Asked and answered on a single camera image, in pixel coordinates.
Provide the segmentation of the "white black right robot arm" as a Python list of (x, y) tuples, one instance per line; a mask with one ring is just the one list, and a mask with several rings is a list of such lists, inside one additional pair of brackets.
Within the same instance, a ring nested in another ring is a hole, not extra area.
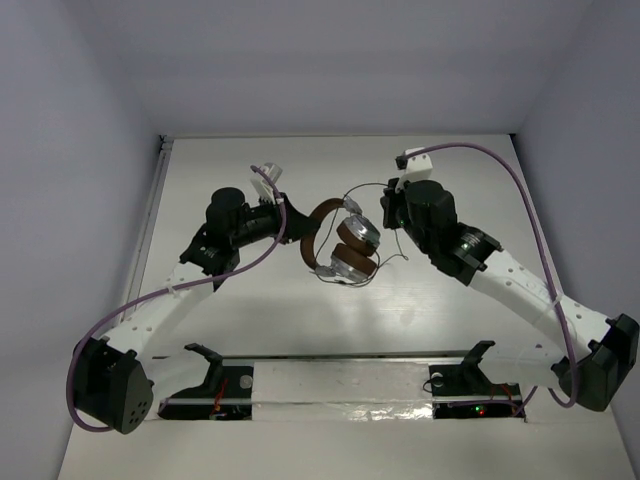
[(384, 228), (403, 229), (438, 271), (494, 299), (546, 338), (523, 350), (479, 341), (460, 365), (466, 388), (483, 393), (498, 383), (528, 384), (560, 390), (591, 411), (607, 409), (636, 363), (633, 318), (611, 318), (551, 294), (496, 239), (460, 222), (452, 194), (435, 181), (392, 178), (380, 203)]

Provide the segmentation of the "white front cover panel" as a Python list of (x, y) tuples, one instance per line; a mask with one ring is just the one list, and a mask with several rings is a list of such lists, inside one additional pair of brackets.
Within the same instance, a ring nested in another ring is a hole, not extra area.
[(74, 430), (63, 479), (630, 479), (613, 416), (536, 399), (525, 420), (150, 421)]

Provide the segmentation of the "aluminium rail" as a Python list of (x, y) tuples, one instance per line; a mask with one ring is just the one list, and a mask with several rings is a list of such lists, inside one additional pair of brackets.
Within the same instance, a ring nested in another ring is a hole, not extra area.
[(173, 144), (173, 137), (169, 135), (160, 136), (152, 183), (139, 225), (138, 236), (125, 277), (124, 287), (119, 300), (116, 302), (116, 307), (128, 303), (140, 294)]
[(378, 359), (427, 359), (427, 358), (463, 358), (468, 350), (443, 350), (422, 352), (378, 352), (378, 353), (337, 353), (337, 354), (270, 354), (270, 355), (226, 355), (227, 361), (263, 361), (263, 360), (378, 360)]

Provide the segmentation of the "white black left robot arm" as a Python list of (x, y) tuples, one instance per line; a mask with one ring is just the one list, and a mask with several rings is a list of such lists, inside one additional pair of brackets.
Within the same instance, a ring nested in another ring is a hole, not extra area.
[(250, 206), (234, 187), (216, 190), (197, 230), (165, 285), (117, 308), (76, 344), (66, 380), (67, 408), (73, 422), (92, 433), (128, 434), (148, 414), (154, 383), (144, 354), (173, 330), (200, 302), (241, 266), (241, 248), (272, 239), (297, 242), (319, 229), (318, 220), (299, 212), (283, 193)]

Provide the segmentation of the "brown silver headphones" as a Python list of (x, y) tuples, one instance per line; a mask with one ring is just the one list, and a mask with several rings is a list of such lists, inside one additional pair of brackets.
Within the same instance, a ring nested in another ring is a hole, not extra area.
[[(340, 242), (331, 253), (331, 263), (321, 265), (314, 254), (316, 234), (326, 217), (339, 209), (346, 210), (349, 216), (336, 228)], [(372, 257), (380, 246), (381, 234), (357, 202), (349, 196), (327, 199), (311, 212), (310, 218), (317, 226), (300, 240), (301, 258), (307, 267), (320, 277), (341, 277), (352, 284), (365, 282), (374, 275), (378, 266)]]

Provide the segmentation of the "aluminium rail left side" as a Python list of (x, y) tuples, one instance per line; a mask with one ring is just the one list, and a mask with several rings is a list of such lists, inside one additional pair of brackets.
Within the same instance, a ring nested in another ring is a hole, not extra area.
[(128, 303), (140, 294), (173, 144), (173, 137), (169, 135), (160, 136), (152, 183), (139, 225), (138, 236), (125, 277), (124, 287), (119, 300), (116, 302), (116, 307)]

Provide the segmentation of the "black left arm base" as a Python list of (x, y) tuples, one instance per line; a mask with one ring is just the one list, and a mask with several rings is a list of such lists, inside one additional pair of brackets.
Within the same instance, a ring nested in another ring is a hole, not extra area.
[(161, 369), (157, 416), (162, 420), (250, 420), (254, 364), (228, 362), (197, 343), (184, 350)]

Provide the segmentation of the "aluminium rail front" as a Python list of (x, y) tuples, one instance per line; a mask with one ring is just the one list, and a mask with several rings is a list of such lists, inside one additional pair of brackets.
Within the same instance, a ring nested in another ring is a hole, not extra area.
[(263, 361), (263, 360), (378, 360), (378, 359), (427, 359), (427, 358), (463, 358), (468, 350), (443, 350), (422, 352), (378, 352), (378, 353), (337, 353), (337, 354), (270, 354), (270, 355), (226, 355), (227, 361)]

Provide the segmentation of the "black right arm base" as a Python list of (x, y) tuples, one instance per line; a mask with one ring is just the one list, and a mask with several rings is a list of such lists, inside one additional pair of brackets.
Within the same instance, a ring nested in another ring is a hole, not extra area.
[(523, 418), (517, 384), (492, 383), (480, 370), (494, 341), (480, 341), (459, 361), (431, 365), (422, 390), (431, 395), (435, 420)]

